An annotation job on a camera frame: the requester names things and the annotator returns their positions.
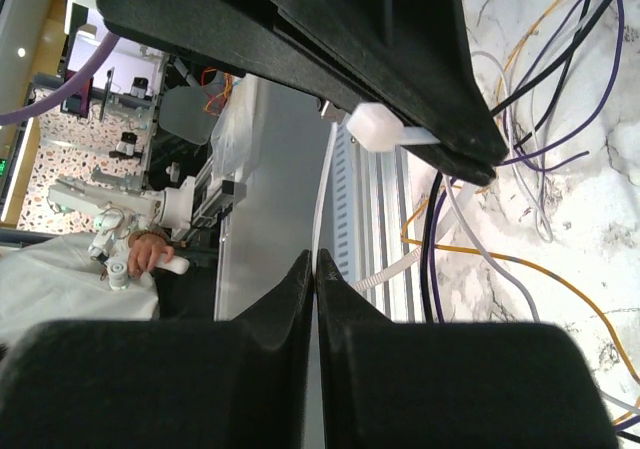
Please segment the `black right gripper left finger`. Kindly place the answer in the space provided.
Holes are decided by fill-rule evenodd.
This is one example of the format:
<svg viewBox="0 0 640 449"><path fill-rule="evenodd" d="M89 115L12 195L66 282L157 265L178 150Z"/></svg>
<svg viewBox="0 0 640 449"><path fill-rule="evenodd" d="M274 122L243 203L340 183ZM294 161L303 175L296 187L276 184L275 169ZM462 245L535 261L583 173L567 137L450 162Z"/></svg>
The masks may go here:
<svg viewBox="0 0 640 449"><path fill-rule="evenodd" d="M5 448L298 448L311 254L228 321L50 322L1 367Z"/></svg>

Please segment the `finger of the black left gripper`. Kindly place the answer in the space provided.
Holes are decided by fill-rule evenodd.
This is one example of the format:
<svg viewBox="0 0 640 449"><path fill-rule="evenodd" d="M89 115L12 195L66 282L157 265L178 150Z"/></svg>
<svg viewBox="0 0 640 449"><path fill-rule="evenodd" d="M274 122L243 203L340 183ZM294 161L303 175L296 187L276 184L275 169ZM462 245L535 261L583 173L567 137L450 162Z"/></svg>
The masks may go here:
<svg viewBox="0 0 640 449"><path fill-rule="evenodd" d="M507 147L475 83L461 0L230 0L328 58L449 150L500 162Z"/></svg>
<svg viewBox="0 0 640 449"><path fill-rule="evenodd" d="M264 22L271 13L268 9L251 14L230 0L97 0L97 7L110 30L136 42L192 57L200 64L251 73L345 111L366 101L390 109L368 89L354 86L328 58ZM390 110L403 122L425 128ZM436 138L439 143L418 146L414 154L444 174L479 186L494 180L496 162L461 156Z"/></svg>

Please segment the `operator hand in background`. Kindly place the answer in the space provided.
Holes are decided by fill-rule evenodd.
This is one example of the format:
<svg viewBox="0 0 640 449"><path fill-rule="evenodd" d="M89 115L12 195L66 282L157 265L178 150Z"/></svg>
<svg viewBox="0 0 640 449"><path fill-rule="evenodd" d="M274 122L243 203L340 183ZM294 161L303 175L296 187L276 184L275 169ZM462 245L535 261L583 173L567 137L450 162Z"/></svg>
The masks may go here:
<svg viewBox="0 0 640 449"><path fill-rule="evenodd" d="M174 256L174 248L156 233L134 234L128 245L127 266L129 275L133 277L152 272L159 262L170 262Z"/></svg>

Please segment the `white zip tie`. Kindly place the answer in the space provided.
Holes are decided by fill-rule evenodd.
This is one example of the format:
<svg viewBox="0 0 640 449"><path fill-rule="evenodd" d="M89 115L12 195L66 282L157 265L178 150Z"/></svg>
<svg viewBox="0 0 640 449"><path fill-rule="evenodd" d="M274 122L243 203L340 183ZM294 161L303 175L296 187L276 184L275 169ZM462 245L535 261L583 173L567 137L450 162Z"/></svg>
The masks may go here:
<svg viewBox="0 0 640 449"><path fill-rule="evenodd" d="M337 131L340 127L341 125L336 122L331 125L315 203L312 230L313 275L316 274L317 270L319 238L329 169L337 140ZM433 145L439 143L439 140L427 129L405 126L396 115L380 103L360 103L346 120L346 129L367 151L373 153L391 152L397 146ZM416 248L382 271L356 282L352 285L352 288L358 292L364 292L382 285L409 269L419 260L421 255L422 250Z"/></svg>

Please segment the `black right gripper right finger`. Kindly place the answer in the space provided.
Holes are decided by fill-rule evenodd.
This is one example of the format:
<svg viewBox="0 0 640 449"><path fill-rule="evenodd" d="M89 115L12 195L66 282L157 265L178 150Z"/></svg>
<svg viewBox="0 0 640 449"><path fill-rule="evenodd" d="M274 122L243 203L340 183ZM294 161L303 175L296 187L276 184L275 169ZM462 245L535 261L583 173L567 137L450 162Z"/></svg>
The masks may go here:
<svg viewBox="0 0 640 449"><path fill-rule="evenodd" d="M330 448L614 448L572 339L539 323L395 323L321 251L316 295Z"/></svg>

